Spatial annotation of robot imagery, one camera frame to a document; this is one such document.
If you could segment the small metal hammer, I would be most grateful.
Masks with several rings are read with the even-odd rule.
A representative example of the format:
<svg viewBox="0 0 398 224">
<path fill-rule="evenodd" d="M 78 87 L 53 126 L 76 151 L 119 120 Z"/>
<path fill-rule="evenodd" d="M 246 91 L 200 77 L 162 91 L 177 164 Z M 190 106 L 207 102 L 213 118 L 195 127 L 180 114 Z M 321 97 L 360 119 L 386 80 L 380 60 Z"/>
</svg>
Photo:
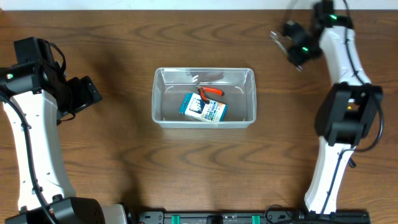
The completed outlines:
<svg viewBox="0 0 398 224">
<path fill-rule="evenodd" d="M 290 56 L 290 54 L 288 53 L 287 49 L 280 42 L 279 36 L 275 32 L 271 31 L 270 32 L 270 37 L 277 44 L 277 46 L 281 49 L 281 51 L 285 54 L 285 56 L 287 57 L 287 60 L 290 63 L 292 63 L 299 72 L 301 72 L 303 70 L 303 68 Z"/>
</svg>

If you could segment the clear plastic storage container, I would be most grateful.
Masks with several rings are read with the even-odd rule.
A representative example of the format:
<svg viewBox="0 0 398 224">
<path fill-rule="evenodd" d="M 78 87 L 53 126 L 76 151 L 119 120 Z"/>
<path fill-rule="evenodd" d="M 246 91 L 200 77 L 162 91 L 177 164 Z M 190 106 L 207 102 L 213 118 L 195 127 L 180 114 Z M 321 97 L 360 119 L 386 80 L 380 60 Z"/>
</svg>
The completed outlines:
<svg viewBox="0 0 398 224">
<path fill-rule="evenodd" d="M 247 128 L 256 120 L 250 68 L 162 67 L 155 71 L 152 119 L 162 128 Z"/>
</svg>

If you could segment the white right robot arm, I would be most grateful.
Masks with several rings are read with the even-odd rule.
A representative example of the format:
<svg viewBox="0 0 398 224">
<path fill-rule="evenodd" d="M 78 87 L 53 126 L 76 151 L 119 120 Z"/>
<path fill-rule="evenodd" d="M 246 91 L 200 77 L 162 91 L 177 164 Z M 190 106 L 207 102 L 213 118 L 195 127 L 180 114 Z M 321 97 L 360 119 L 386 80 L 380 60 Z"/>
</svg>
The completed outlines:
<svg viewBox="0 0 398 224">
<path fill-rule="evenodd" d="M 282 35 L 292 42 L 285 54 L 297 68 L 320 56 L 325 57 L 328 67 L 331 89 L 315 118 L 319 155 L 304 201 L 310 213 L 330 215 L 336 212 L 337 195 L 351 156 L 375 148 L 383 134 L 383 90 L 372 84 L 361 65 L 350 12 L 335 14 L 333 1 L 313 5 L 310 30 L 286 20 Z M 379 119 L 375 140 L 364 149 L 358 148 L 375 118 Z"/>
</svg>

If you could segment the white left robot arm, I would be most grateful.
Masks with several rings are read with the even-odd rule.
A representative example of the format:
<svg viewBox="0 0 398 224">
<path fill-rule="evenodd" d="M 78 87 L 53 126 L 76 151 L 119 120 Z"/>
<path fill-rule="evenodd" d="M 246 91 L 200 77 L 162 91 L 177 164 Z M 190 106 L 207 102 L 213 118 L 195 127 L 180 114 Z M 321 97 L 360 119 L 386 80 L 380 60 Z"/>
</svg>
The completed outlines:
<svg viewBox="0 0 398 224">
<path fill-rule="evenodd" d="M 66 78 L 57 46 L 29 37 L 14 42 L 17 63 L 1 69 L 1 102 L 19 166 L 19 213 L 7 223 L 127 223 L 122 204 L 76 196 L 66 172 L 58 126 L 99 102 L 90 77 Z"/>
</svg>

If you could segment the blue white screw box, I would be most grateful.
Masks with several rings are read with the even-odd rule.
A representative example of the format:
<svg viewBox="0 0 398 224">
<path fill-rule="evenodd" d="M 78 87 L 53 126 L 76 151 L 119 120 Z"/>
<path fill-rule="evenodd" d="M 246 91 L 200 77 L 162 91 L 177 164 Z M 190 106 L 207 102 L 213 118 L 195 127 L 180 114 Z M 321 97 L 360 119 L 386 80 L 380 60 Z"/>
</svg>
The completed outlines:
<svg viewBox="0 0 398 224">
<path fill-rule="evenodd" d="M 196 93 L 187 93 L 182 101 L 179 113 L 202 122 L 222 122 L 228 105 L 214 100 L 206 103 Z"/>
</svg>

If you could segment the red handled pliers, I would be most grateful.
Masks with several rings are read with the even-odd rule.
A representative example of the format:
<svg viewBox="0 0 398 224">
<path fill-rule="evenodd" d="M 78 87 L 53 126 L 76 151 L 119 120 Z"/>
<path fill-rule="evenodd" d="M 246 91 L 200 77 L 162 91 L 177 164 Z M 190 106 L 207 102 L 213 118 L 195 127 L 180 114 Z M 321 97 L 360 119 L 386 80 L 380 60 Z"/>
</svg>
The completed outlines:
<svg viewBox="0 0 398 224">
<path fill-rule="evenodd" d="M 206 105 L 208 105 L 210 103 L 210 99 L 206 95 L 207 93 L 216 94 L 218 96 L 225 95 L 223 90 L 220 90 L 220 89 L 214 88 L 214 87 L 208 87 L 208 86 L 195 84 L 195 88 L 197 89 L 197 92 L 193 93 L 193 95 L 198 95 L 200 100 Z"/>
</svg>

